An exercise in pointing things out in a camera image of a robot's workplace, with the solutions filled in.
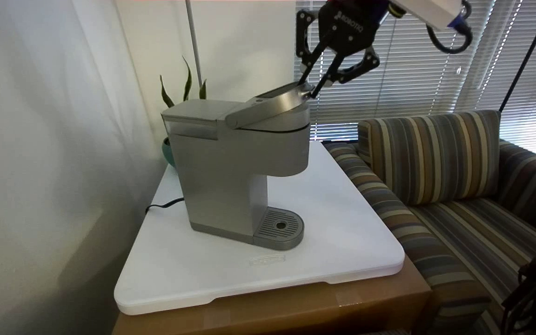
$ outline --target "couch armrest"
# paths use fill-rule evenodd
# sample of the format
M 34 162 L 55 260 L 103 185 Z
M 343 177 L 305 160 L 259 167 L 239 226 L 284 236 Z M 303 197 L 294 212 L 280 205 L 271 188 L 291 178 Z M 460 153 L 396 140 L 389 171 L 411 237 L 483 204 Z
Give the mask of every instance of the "couch armrest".
M 484 288 L 346 143 L 326 149 L 370 203 L 425 278 L 432 295 L 413 334 L 459 334 L 479 318 L 489 297 Z
M 500 140 L 500 180 L 496 200 L 536 228 L 536 154 Z

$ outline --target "black wire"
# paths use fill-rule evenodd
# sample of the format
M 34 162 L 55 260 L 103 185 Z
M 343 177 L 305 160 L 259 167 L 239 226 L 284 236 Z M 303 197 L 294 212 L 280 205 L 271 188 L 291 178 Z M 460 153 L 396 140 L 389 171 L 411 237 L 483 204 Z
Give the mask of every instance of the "black wire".
M 183 198 L 177 198 L 175 200 L 171 200 L 166 204 L 151 204 L 150 206 L 146 207 L 146 210 L 145 210 L 144 214 L 147 214 L 148 210 L 150 210 L 150 208 L 152 208 L 152 207 L 169 208 L 172 205 L 174 205 L 176 203 L 179 203 L 181 201 L 183 201 Z
M 445 54 L 454 55 L 454 54 L 462 53 L 473 42 L 473 34 L 470 31 L 470 27 L 466 24 L 466 22 L 464 22 L 464 20 L 470 17 L 470 13 L 472 12 L 472 7 L 470 6 L 470 3 L 467 0 L 462 0 L 462 6 L 464 6 L 464 15 L 462 16 L 463 22 L 459 23 L 455 27 L 456 32 L 464 36 L 464 43 L 461 47 L 456 47 L 454 49 L 450 47 L 445 47 L 443 44 L 441 44 L 440 40 L 438 40 L 438 36 L 436 36 L 436 33 L 434 32 L 433 28 L 426 25 L 427 34 L 429 35 L 429 39 L 431 40 L 432 44 L 434 44 L 434 46 L 437 47 L 438 50 L 440 50 L 441 52 Z
M 506 97 L 504 97 L 504 101 L 502 101 L 502 105 L 500 106 L 500 114 L 502 114 L 502 111 L 506 107 L 506 104 L 508 104 L 508 100 L 510 99 L 510 96 L 512 95 L 512 91 L 514 91 L 514 88 L 516 87 L 516 83 L 518 83 L 518 79 L 520 79 L 521 74 L 523 73 L 525 69 L 525 66 L 527 66 L 528 60 L 530 58 L 530 55 L 532 55 L 532 51 L 535 49 L 535 46 L 536 46 L 536 35 L 535 35 L 535 38 L 532 40 L 532 43 L 530 44 L 529 51 L 527 52 L 527 55 L 525 55 L 525 59 L 523 59 L 523 62 L 521 63 L 521 66 L 518 69 L 518 72 L 516 73 L 514 80 L 512 81 L 512 85 L 510 85 L 510 88 L 508 89 L 508 93 L 506 93 Z

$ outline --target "teal plant pot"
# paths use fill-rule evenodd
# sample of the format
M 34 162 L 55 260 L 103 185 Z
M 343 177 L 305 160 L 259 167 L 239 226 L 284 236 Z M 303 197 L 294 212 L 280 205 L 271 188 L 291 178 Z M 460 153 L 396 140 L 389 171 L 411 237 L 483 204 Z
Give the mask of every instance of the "teal plant pot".
M 168 138 L 162 141 L 162 155 L 164 155 L 164 158 L 171 166 L 175 167 L 175 158 L 173 157 L 173 150 L 171 149 L 171 143 L 168 141 Z

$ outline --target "white table top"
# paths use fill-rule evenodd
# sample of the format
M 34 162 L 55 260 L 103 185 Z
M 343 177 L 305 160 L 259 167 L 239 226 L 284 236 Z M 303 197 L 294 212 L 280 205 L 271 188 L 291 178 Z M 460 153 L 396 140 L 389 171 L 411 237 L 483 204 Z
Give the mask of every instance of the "white table top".
M 168 166 L 153 203 L 181 195 L 177 173 Z M 303 240 L 292 250 L 194 231 L 182 202 L 152 208 L 115 286 L 119 310 L 151 313 L 203 305 L 217 297 L 319 281 L 336 284 L 402 269 L 402 246 L 319 142 L 310 144 L 304 172 L 268 177 L 268 205 L 303 218 Z

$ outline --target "window blinds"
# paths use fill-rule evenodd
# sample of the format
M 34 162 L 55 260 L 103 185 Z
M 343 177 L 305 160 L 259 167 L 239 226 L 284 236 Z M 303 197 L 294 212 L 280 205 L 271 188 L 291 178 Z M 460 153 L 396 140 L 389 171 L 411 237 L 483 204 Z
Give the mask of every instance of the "window blinds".
M 321 90 L 310 102 L 313 140 L 353 140 L 357 122 L 368 117 L 445 113 L 454 109 L 460 88 L 473 59 L 476 45 L 485 28 L 493 0 L 471 0 L 468 19 L 474 42 L 464 53 L 447 55 L 431 44 L 425 23 L 410 14 L 402 19 L 391 15 L 376 34 L 374 49 L 380 66 L 344 85 L 334 84 Z M 319 9 L 325 0 L 298 0 L 296 9 Z M 444 45 L 463 42 L 453 30 L 437 32 Z M 317 23 L 308 30 L 313 49 L 319 41 Z M 348 57 L 341 67 L 359 63 L 362 53 Z M 332 63 L 334 54 L 326 50 L 316 62 L 309 82 L 317 83 Z M 300 78 L 300 60 L 295 76 Z
M 456 110 L 498 109 L 536 34 L 536 0 L 496 7 Z M 502 113 L 500 137 L 536 152 L 536 48 Z

